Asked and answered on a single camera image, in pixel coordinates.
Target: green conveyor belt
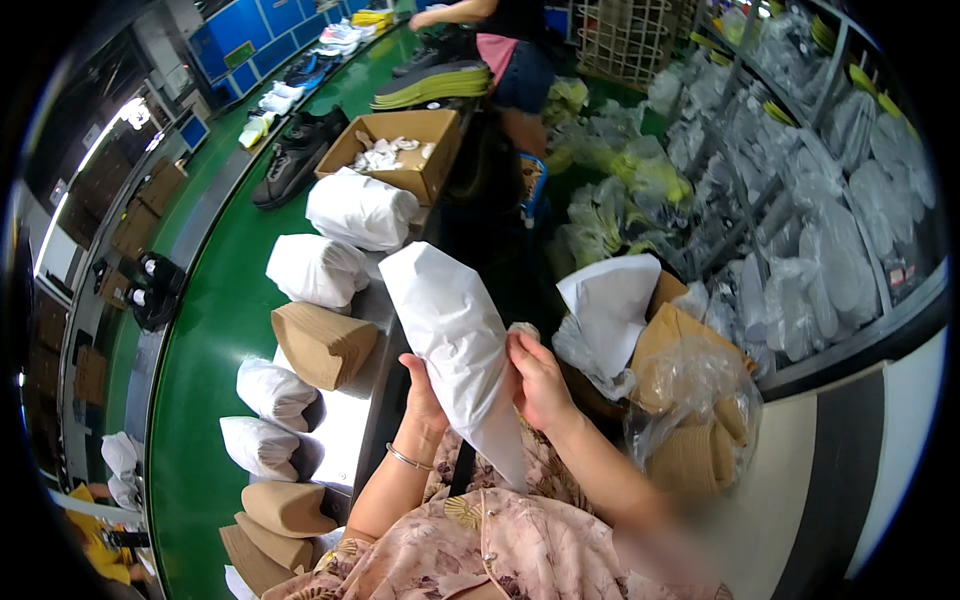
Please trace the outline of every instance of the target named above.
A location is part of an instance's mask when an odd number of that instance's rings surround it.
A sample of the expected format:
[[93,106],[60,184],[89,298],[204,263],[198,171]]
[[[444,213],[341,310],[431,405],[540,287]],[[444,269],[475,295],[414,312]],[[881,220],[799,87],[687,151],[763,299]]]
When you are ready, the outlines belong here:
[[[370,112],[374,92],[418,44],[408,29],[398,28],[324,84],[306,109],[323,114],[339,104],[350,118]],[[251,204],[266,171],[264,154],[211,232],[162,357],[147,481],[156,553],[171,600],[232,597],[217,529],[242,510],[248,474],[227,456],[218,419],[252,414],[234,391],[237,367],[248,356],[273,357],[270,311],[287,301],[264,276],[276,238],[313,232],[303,217],[306,192],[274,212]]]

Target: cardboard shoe form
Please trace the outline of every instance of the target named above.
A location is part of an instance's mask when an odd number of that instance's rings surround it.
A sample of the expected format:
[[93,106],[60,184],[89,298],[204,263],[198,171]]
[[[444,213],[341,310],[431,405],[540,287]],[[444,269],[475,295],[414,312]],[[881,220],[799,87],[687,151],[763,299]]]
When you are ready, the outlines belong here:
[[647,474],[665,492],[716,495],[733,483],[732,444],[716,421],[678,427],[647,459]]
[[275,563],[295,573],[303,573],[310,567],[313,544],[309,541],[275,534],[246,513],[237,513],[233,518],[260,552],[269,556]]
[[257,597],[273,586],[296,577],[293,571],[261,552],[240,525],[221,527],[220,540],[224,543],[230,563]]
[[270,321],[294,372],[321,390],[349,383],[376,342],[376,325],[306,302],[280,306]]
[[311,483],[258,481],[240,494],[243,510],[258,525],[288,538],[329,533],[337,523],[320,512],[324,486]]

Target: pink floral clothing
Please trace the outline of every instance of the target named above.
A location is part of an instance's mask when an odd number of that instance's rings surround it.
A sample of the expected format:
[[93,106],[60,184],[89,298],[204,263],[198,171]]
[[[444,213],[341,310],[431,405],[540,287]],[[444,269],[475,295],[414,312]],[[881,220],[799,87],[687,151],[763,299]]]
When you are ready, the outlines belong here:
[[448,432],[422,506],[374,544],[341,540],[263,600],[447,600],[487,582],[511,600],[730,597],[719,582],[666,586],[624,572],[612,529],[542,433],[523,425],[530,494],[498,488],[502,477],[477,455],[468,492],[447,497],[462,441]]

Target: bracelet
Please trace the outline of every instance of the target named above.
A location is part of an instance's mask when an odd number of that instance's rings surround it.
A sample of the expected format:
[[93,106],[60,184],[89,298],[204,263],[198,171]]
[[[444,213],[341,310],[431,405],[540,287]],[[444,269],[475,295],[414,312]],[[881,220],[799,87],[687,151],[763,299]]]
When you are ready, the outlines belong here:
[[390,442],[387,442],[387,450],[391,454],[393,454],[396,457],[396,459],[399,460],[401,463],[410,465],[411,467],[414,467],[414,468],[422,468],[423,470],[433,470],[433,467],[430,467],[429,465],[425,465],[424,463],[418,463],[413,459],[409,459],[403,456],[402,454],[400,454],[394,449],[394,445],[391,444]]

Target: woman's right hand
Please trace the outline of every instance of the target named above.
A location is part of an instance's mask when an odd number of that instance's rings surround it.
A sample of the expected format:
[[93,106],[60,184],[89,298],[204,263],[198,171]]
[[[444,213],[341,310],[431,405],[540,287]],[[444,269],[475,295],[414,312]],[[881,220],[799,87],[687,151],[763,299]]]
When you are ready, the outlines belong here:
[[507,334],[507,355],[519,371],[514,405],[547,437],[580,416],[553,352],[523,331]]

